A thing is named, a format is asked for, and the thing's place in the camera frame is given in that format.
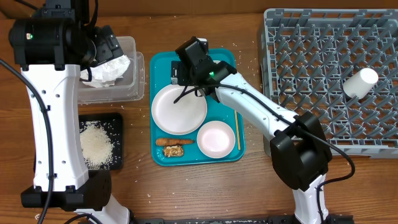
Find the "white napkin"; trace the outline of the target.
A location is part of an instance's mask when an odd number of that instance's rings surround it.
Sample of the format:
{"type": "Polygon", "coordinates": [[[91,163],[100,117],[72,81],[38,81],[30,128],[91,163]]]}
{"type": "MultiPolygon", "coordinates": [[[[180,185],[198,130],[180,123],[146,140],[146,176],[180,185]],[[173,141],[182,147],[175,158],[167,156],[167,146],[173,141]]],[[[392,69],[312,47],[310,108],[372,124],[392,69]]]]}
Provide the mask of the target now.
{"type": "Polygon", "coordinates": [[[123,77],[130,63],[130,59],[123,55],[97,67],[91,67],[92,80],[83,84],[94,88],[115,85],[116,80],[123,77]]]}

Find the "large pink plate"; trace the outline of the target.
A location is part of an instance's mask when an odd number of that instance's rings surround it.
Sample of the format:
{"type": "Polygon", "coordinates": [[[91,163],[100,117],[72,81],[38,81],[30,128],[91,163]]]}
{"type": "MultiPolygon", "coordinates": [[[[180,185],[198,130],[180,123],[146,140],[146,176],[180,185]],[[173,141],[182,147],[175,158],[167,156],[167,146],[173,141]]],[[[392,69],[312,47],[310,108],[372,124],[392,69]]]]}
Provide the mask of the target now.
{"type": "Polygon", "coordinates": [[[192,133],[203,124],[207,116],[208,107],[205,98],[195,96],[194,92],[174,103],[183,89],[183,86],[167,85],[152,100],[152,119],[162,131],[168,134],[192,133]]]}

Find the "orange carrot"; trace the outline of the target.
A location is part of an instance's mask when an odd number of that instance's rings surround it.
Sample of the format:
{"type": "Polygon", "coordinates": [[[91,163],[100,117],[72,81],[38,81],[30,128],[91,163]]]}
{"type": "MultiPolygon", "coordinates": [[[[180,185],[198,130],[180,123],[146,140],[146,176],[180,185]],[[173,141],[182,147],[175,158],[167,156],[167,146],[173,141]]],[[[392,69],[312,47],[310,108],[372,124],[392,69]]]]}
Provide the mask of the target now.
{"type": "Polygon", "coordinates": [[[175,145],[186,145],[195,143],[192,139],[174,139],[174,138],[158,138],[155,141],[157,146],[175,146],[175,145]]]}

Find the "wooden chopstick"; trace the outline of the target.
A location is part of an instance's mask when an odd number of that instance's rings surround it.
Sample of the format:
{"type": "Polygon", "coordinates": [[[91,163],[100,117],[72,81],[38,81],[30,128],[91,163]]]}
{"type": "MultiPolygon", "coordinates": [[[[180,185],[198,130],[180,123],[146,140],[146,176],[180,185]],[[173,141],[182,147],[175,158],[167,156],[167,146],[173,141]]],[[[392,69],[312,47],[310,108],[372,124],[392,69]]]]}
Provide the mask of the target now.
{"type": "Polygon", "coordinates": [[[239,122],[238,122],[238,113],[234,111],[235,123],[236,123],[236,139],[238,144],[238,150],[241,150],[241,143],[240,143],[240,134],[239,134],[239,122]]]}

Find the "brown food scrap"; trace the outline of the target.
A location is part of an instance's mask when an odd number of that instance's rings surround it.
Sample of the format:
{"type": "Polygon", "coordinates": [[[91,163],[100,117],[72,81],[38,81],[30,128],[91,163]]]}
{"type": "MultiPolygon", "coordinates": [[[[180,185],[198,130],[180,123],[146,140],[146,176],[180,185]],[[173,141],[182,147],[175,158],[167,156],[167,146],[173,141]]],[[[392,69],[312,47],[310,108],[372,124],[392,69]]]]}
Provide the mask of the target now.
{"type": "Polygon", "coordinates": [[[162,150],[165,157],[182,157],[184,150],[181,145],[164,146],[162,150]]]}

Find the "white plastic cup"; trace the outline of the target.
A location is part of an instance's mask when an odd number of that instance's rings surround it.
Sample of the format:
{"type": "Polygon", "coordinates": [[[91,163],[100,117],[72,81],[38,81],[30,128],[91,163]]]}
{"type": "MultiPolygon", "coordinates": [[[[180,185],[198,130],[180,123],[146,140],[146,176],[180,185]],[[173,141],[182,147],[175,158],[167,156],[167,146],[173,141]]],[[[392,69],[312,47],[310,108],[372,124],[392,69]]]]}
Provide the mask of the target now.
{"type": "Polygon", "coordinates": [[[344,93],[350,97],[364,98],[378,82],[379,75],[371,68],[363,68],[343,84],[344,93]]]}

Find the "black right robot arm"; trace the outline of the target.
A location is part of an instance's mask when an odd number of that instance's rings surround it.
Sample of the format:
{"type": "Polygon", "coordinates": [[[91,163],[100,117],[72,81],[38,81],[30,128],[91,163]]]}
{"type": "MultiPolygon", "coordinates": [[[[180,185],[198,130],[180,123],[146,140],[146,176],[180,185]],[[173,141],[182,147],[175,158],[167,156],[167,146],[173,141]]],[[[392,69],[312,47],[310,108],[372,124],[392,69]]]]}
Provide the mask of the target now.
{"type": "Polygon", "coordinates": [[[269,141],[273,169],[293,191],[294,223],[325,223],[328,210],[323,183],[332,155],[318,118],[311,112],[299,115],[274,103],[234,66],[214,61],[206,39],[192,37],[175,52],[193,92],[211,96],[235,110],[269,141]]]}

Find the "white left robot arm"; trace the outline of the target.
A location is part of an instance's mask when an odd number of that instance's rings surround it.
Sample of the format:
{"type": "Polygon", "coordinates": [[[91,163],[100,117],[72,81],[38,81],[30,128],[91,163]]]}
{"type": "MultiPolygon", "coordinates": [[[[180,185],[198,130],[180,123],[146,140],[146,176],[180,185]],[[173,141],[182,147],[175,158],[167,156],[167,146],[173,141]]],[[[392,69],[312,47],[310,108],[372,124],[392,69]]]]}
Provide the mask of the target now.
{"type": "Polygon", "coordinates": [[[27,87],[35,138],[33,184],[21,193],[25,208],[61,208],[94,223],[132,223],[133,214],[111,193],[108,170],[84,162],[78,122],[80,72],[122,54],[110,27],[97,27],[88,1],[53,1],[18,19],[9,42],[27,87]]]}

